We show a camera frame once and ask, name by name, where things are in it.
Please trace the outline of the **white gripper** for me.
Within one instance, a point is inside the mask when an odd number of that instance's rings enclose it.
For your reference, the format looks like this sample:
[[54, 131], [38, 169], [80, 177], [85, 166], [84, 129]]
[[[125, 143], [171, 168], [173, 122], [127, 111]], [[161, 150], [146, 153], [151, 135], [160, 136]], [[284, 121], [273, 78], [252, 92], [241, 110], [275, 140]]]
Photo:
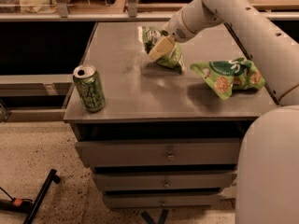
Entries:
[[149, 57], [156, 61], [170, 52], [176, 44], [187, 42], [198, 33], [200, 22], [198, 17], [187, 8], [179, 10], [163, 27], [170, 35], [162, 36], [149, 52]]

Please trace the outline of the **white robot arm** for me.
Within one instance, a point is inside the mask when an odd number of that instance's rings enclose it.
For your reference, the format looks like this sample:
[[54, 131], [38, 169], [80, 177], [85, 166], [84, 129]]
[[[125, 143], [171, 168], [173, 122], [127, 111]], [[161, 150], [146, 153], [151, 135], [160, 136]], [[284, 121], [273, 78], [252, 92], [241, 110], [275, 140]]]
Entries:
[[166, 25], [152, 59], [200, 31], [226, 22], [257, 69], [252, 84], [265, 81], [278, 108], [257, 118], [239, 151], [235, 224], [299, 224], [299, 45], [255, 9], [249, 0], [193, 0]]

